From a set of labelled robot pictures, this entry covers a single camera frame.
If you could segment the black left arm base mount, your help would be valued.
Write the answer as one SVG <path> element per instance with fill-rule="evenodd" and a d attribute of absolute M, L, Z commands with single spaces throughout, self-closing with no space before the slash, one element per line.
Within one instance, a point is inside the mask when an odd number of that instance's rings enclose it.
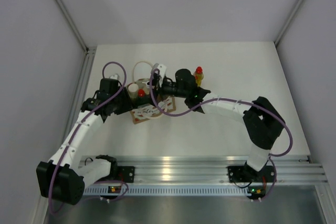
<path fill-rule="evenodd" d="M 117 180 L 125 183 L 134 183 L 135 167 L 134 166 L 119 166 L 117 171 Z"/>

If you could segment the yellow oil bottle red cap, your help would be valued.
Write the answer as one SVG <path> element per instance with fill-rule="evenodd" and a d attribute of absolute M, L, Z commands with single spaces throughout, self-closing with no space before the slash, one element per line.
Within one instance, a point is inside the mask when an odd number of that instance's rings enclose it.
<path fill-rule="evenodd" d="M 195 82 L 197 86 L 200 87 L 202 84 L 202 80 L 204 79 L 203 68 L 201 66 L 198 66 L 195 69 L 193 75 L 195 77 Z"/>

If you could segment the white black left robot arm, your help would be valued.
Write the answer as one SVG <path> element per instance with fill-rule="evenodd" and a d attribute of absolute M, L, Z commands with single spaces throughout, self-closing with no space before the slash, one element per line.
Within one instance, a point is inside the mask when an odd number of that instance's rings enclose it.
<path fill-rule="evenodd" d="M 103 78 L 92 98 L 85 100 L 78 118 L 58 151 L 40 162 L 36 174 L 43 197 L 75 205 L 84 190 L 97 181 L 112 182 L 120 174 L 116 158 L 98 155 L 80 166 L 84 151 L 106 119 L 132 109 L 126 87 L 117 79 Z"/>

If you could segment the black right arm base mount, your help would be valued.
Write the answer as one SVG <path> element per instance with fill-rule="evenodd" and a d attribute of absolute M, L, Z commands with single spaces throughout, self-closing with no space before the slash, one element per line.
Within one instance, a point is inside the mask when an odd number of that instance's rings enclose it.
<path fill-rule="evenodd" d="M 228 166 L 228 178 L 231 183 L 271 183 L 275 170 L 272 166 L 264 166 L 259 172 L 247 165 Z"/>

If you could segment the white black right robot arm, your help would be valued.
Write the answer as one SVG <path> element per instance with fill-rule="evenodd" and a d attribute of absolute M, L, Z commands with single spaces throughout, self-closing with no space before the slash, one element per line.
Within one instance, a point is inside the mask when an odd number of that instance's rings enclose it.
<path fill-rule="evenodd" d="M 183 98 L 189 111 L 202 114 L 218 114 L 242 123 L 252 142 L 248 159 L 241 176 L 255 181 L 264 173 L 270 151 L 285 128 L 285 122 L 268 99 L 258 97 L 246 102 L 222 98 L 196 84 L 195 77 L 187 69 L 175 74 L 175 81 L 165 75 L 165 68 L 156 64 L 150 76 L 150 95 L 154 105 L 157 97 Z"/>

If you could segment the cream pump lotion bottle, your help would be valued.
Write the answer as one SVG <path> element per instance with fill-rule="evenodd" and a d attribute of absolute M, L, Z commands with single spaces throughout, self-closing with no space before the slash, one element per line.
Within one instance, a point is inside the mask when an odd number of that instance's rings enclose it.
<path fill-rule="evenodd" d="M 150 80 L 145 80 L 142 82 L 143 83 L 143 88 L 144 89 L 150 89 Z"/>

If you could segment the burlap canvas bag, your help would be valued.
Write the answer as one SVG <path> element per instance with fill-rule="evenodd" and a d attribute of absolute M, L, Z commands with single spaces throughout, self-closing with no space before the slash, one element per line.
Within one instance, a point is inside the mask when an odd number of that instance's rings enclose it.
<path fill-rule="evenodd" d="M 137 67 L 137 65 L 139 65 L 141 63 L 145 63 L 145 64 L 149 65 L 150 67 L 153 67 L 153 64 L 151 64 L 148 61 L 142 60 L 142 61 L 137 62 L 132 69 L 132 73 L 131 73 L 132 81 L 131 81 L 131 83 L 136 83 L 139 86 L 139 89 L 143 89 L 146 92 L 146 94 L 150 95 L 150 89 L 144 89 L 143 88 L 143 83 L 142 83 L 143 81 L 148 80 L 149 78 L 141 78 L 141 79 L 136 80 L 135 76 L 134 76 L 135 68 Z M 135 108 L 135 100 L 131 99 L 133 109 L 130 111 L 130 114 L 132 116 L 133 124 L 139 124 L 139 123 L 149 121 L 149 120 L 156 120 L 156 119 L 161 118 L 164 115 L 154 105 L 145 106 L 145 107 L 139 108 L 139 109 Z"/>

